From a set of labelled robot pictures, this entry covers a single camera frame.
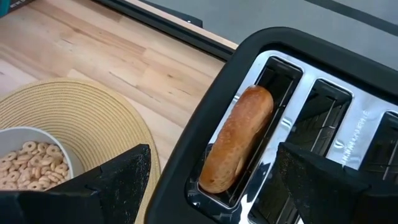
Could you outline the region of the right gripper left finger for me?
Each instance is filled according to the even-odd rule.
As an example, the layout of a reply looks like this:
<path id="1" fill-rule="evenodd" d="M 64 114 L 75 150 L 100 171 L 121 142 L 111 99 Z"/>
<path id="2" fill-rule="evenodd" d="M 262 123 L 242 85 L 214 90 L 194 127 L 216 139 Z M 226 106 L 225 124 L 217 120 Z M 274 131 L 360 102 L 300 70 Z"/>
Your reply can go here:
<path id="1" fill-rule="evenodd" d="M 134 224 L 150 168 L 139 144 L 44 192 L 0 190 L 0 224 Z"/>

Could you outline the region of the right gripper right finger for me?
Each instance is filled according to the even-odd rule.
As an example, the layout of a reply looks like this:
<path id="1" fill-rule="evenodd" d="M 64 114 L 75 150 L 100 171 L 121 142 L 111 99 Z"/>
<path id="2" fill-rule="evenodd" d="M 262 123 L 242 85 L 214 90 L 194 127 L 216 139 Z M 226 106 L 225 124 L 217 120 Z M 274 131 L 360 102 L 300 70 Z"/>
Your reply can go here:
<path id="1" fill-rule="evenodd" d="M 398 185 L 288 142 L 275 164 L 304 224 L 398 224 Z"/>

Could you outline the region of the grey-white ceramic bowl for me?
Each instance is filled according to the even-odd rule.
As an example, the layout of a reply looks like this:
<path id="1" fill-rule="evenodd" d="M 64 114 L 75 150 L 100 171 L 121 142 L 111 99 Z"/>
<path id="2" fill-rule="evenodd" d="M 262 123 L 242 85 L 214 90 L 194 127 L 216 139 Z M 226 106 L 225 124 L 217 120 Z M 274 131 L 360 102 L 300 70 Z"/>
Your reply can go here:
<path id="1" fill-rule="evenodd" d="M 49 133 L 31 127 L 15 127 L 0 130 L 0 157 L 8 152 L 19 150 L 27 141 L 46 142 L 57 145 L 66 155 L 69 168 L 71 169 L 71 178 L 84 173 L 84 168 L 76 154 L 66 146 L 60 143 Z"/>

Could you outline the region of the toasted bagel half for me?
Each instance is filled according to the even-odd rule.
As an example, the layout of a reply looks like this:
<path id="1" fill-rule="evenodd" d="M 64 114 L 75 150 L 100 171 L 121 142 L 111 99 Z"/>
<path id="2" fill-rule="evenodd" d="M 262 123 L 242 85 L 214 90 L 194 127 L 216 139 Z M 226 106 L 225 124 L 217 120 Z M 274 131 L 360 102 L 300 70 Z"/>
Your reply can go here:
<path id="1" fill-rule="evenodd" d="M 245 89 L 205 159 L 198 180 L 204 191 L 218 194 L 234 184 L 273 109 L 273 97 L 264 87 L 251 85 Z"/>

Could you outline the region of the Pumpkin O's cereal box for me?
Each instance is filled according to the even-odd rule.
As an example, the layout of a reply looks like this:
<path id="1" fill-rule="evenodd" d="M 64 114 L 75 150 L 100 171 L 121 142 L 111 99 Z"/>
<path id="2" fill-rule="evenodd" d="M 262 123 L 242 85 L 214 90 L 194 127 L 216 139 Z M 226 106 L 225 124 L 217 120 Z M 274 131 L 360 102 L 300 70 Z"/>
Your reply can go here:
<path id="1" fill-rule="evenodd" d="M 28 5 L 34 0 L 0 0 L 0 18 L 6 16 L 23 6 Z"/>

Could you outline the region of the round woven straw placemat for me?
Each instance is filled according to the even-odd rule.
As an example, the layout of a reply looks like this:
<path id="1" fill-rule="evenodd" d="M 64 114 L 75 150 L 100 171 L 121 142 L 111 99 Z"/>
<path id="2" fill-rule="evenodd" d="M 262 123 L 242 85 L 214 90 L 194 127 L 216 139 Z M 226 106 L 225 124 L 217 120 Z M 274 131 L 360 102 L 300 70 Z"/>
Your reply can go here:
<path id="1" fill-rule="evenodd" d="M 149 181 L 132 223 L 144 224 L 160 177 L 160 162 L 149 128 L 121 95 L 98 83 L 69 78 L 31 83 L 0 93 L 0 129 L 17 126 L 51 134 L 75 153 L 85 172 L 138 144 L 149 145 Z"/>

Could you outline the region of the cereal rings heap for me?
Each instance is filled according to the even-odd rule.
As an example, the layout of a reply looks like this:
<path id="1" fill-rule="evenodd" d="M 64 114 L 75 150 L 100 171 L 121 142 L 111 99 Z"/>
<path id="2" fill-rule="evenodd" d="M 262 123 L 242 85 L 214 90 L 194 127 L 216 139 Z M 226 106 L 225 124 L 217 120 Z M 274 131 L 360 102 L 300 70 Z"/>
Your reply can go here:
<path id="1" fill-rule="evenodd" d="M 55 144 L 25 142 L 0 157 L 0 190 L 44 191 L 71 178 L 66 155 Z"/>

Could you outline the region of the black four-slot toaster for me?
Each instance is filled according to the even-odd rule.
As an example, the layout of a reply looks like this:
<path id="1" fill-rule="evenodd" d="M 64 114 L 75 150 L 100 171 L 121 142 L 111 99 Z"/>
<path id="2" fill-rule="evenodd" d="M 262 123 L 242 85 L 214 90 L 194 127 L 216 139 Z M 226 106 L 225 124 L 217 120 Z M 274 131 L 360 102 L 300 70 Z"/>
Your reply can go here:
<path id="1" fill-rule="evenodd" d="M 198 184 L 205 159 L 251 85 L 271 93 L 271 118 L 234 184 L 211 194 Z M 398 185 L 398 72 L 299 30 L 254 33 L 190 118 L 144 223 L 304 224 L 275 164 L 282 142 Z"/>

